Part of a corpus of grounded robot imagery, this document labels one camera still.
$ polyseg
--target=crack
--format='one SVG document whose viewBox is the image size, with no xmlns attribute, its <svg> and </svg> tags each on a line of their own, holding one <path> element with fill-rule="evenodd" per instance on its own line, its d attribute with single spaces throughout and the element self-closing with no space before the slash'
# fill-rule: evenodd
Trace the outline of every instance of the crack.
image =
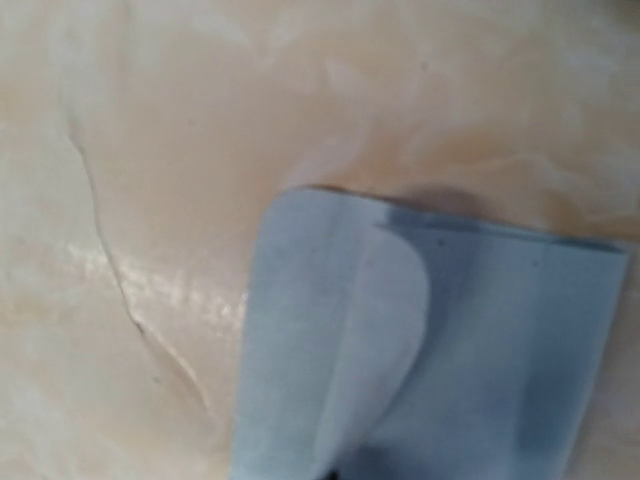
<svg viewBox="0 0 640 480">
<path fill-rule="evenodd" d="M 168 356 L 170 360 L 173 361 L 175 366 L 178 367 L 179 372 L 184 377 L 186 377 L 188 383 L 191 384 L 196 395 L 199 397 L 200 402 L 204 406 L 207 415 L 213 418 L 212 404 L 209 396 L 206 394 L 205 388 L 201 384 L 200 380 L 198 379 L 198 375 L 191 367 L 189 362 L 187 362 L 187 360 L 182 355 L 180 355 L 180 353 L 164 338 L 164 336 L 160 332 L 149 325 L 148 322 L 145 322 L 144 319 L 139 318 L 133 313 L 131 302 L 125 291 L 123 278 L 118 268 L 115 255 L 111 247 L 109 246 L 107 237 L 104 233 L 104 227 L 101 220 L 101 208 L 96 189 L 95 175 L 87 158 L 85 144 L 82 141 L 82 135 L 80 134 L 81 130 L 78 126 L 78 121 L 75 115 L 70 112 L 68 108 L 66 111 L 65 120 L 67 126 L 67 139 L 80 157 L 82 168 L 87 178 L 89 193 L 91 197 L 91 207 L 93 210 L 94 228 L 98 237 L 98 242 L 107 260 L 109 270 L 115 280 L 118 294 L 121 298 L 125 313 L 131 323 L 133 323 L 137 331 L 140 333 L 142 341 L 152 352 L 152 354 L 155 350 L 152 343 L 154 342 L 158 345 L 158 347 L 160 347 L 161 352 L 163 352 L 166 356 Z"/>
</svg>

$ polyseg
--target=marble surface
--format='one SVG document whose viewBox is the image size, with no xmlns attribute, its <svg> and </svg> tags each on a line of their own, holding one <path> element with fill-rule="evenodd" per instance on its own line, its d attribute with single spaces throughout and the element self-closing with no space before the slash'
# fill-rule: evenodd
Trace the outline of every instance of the marble surface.
<svg viewBox="0 0 640 480">
<path fill-rule="evenodd" d="M 0 477 L 224 479 L 260 215 L 640 241 L 640 2 L 0 1 Z M 640 475 L 633 268 L 567 477 Z"/>
</svg>

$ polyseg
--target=paper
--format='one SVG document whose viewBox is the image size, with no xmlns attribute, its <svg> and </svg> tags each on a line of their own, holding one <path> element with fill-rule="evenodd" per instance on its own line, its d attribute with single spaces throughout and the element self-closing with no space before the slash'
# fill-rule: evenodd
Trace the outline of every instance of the paper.
<svg viewBox="0 0 640 480">
<path fill-rule="evenodd" d="M 254 262 L 231 478 L 560 478 L 626 262 L 608 243 L 280 197 Z"/>
</svg>

